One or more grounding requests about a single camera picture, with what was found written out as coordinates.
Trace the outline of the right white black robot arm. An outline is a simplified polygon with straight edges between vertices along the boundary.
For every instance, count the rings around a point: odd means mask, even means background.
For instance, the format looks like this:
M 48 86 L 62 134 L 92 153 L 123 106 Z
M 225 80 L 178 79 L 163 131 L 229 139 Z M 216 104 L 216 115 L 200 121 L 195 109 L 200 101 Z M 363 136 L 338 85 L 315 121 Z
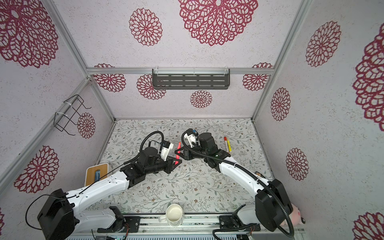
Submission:
M 287 237 L 295 234 L 290 214 L 293 206 L 277 179 L 268 180 L 240 165 L 230 153 L 219 149 L 211 133 L 198 134 L 188 129 L 182 134 L 182 147 L 175 154 L 184 160 L 203 159 L 212 169 L 222 173 L 243 187 L 254 199 L 252 205 L 239 207 L 231 216 L 233 226 L 224 231 L 240 231 L 264 226 L 268 231 L 280 230 Z

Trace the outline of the pink marker pen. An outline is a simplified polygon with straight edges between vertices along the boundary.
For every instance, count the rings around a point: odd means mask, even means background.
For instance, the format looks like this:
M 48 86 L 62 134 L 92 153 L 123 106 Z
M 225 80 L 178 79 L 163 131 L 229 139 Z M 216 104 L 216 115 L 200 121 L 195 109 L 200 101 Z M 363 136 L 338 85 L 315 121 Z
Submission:
M 181 146 L 182 146 L 182 143 L 179 142 L 179 143 L 178 143 L 178 147 L 177 147 L 177 153 L 176 153 L 176 159 L 177 159 L 177 160 L 175 161 L 175 164 L 176 164 L 176 165 L 180 162 L 180 156 L 179 156 L 180 151 L 179 151 L 179 149 L 181 148 Z

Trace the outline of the yellow highlighter pen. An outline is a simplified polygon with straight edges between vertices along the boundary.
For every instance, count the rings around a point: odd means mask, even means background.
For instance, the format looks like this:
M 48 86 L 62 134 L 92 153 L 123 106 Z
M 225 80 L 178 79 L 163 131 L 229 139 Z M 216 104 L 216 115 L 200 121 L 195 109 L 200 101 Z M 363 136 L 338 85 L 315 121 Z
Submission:
M 228 145 L 229 152 L 231 153 L 232 147 L 231 147 L 230 141 L 228 139 L 227 139 L 227 145 Z

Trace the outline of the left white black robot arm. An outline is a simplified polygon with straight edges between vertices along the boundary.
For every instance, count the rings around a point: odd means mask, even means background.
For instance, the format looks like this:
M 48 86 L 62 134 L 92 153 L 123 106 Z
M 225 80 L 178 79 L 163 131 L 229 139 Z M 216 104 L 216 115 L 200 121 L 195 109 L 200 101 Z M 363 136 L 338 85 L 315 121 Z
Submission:
M 37 216 L 45 239 L 64 240 L 73 233 L 88 230 L 99 233 L 123 230 L 126 219 L 118 207 L 100 211 L 87 211 L 87 208 L 141 183 L 148 174 L 170 174 L 181 163 L 182 160 L 174 157 L 164 160 L 155 148 L 147 147 L 136 159 L 103 180 L 66 193 L 62 189 L 52 192 Z

